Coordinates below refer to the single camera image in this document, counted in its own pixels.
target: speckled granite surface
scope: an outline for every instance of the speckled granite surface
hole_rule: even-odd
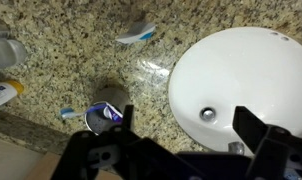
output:
[[[98,89],[123,87],[136,107],[135,132],[173,152],[205,150],[178,126],[167,98],[169,74],[189,47],[238,26],[269,27],[302,42],[302,0],[0,0],[0,18],[30,55],[0,71],[0,80],[26,86],[1,110],[71,134],[84,122],[61,123],[60,108],[84,110]],[[150,40],[114,41],[142,20],[157,25]]]

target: sink basin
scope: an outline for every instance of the sink basin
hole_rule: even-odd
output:
[[[236,106],[302,137],[302,45],[265,28],[214,33],[177,63],[169,101],[183,130],[216,151],[242,142],[232,129]],[[252,154],[246,146],[245,154]]]

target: bottle cap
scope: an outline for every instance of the bottle cap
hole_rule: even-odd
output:
[[[24,90],[23,85],[17,81],[9,80],[5,82],[13,86],[17,90],[18,94],[21,94]]]

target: sink drain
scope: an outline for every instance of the sink drain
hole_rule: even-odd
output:
[[[204,108],[200,111],[200,118],[204,121],[213,121],[215,118],[215,111],[212,108]]]

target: granite countertop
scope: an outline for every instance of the granite countertop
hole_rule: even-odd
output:
[[[121,87],[136,108],[134,131],[172,152],[206,150],[178,126],[167,97],[170,72],[189,47],[238,26],[272,28],[302,43],[302,0],[0,0],[0,19],[29,53],[24,64],[0,70],[0,80],[26,87],[0,110],[72,134],[86,129],[84,121],[62,123],[61,108],[83,111],[97,90]],[[152,38],[117,43],[135,21],[155,23]]]

